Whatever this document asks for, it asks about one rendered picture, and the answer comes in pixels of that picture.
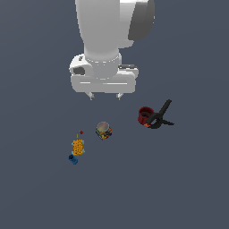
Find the dark red mug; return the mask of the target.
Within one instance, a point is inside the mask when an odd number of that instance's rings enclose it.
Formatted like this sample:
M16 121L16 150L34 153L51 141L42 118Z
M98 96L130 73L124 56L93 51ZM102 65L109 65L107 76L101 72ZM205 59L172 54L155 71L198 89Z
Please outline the dark red mug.
M144 125L152 114L154 114L154 110L151 107L143 106L139 110L138 122Z

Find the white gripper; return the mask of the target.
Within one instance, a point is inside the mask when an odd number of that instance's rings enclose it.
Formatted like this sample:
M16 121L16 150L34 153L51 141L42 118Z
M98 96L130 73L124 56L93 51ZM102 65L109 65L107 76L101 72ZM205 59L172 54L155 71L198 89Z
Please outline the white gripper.
M76 55L70 63L72 88L76 92L85 92L90 100L95 100L92 92L118 93L116 100L120 100L123 93L135 91L136 78L139 69L134 64L122 64L122 56L119 55L117 74L113 77L95 77L93 65L84 54Z

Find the orange patterned box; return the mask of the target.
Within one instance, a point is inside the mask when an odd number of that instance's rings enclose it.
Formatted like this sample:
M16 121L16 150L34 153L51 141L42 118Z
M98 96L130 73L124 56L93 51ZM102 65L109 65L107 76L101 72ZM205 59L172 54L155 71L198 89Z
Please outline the orange patterned box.
M78 157L84 153L84 140L74 140L72 142L72 154Z

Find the black spring clamp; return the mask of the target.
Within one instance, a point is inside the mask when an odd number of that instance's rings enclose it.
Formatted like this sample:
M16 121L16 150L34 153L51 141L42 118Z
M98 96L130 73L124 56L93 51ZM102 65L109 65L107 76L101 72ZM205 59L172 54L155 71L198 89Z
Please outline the black spring clamp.
M167 99L158 113L153 113L145 122L145 126L150 129L158 129L162 124L174 125L174 123L168 122L163 119L165 111L170 106L172 100Z

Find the colourful can with grey lid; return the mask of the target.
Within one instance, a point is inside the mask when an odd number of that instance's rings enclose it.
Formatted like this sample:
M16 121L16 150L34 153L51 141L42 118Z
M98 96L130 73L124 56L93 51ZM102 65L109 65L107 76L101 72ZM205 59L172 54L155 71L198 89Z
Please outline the colourful can with grey lid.
M96 134L101 140L105 140L112 135L112 129L107 122L100 122L96 128Z

